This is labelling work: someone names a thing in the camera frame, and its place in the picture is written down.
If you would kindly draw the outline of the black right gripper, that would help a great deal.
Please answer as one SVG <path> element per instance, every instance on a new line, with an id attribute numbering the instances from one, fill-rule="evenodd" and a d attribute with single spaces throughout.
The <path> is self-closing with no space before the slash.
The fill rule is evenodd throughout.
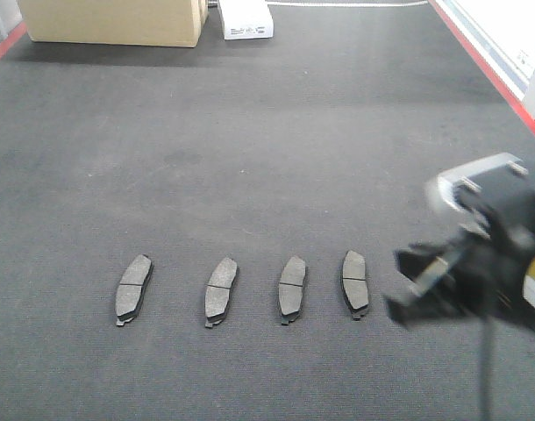
<path id="1" fill-rule="evenodd" d="M 493 316 L 535 327 L 535 188 L 507 181 L 492 198 L 462 192 L 484 218 L 439 245 L 416 243 L 395 252 L 397 270 L 412 282 L 406 297 L 386 297 L 389 318 L 407 326 L 425 320 Z"/>

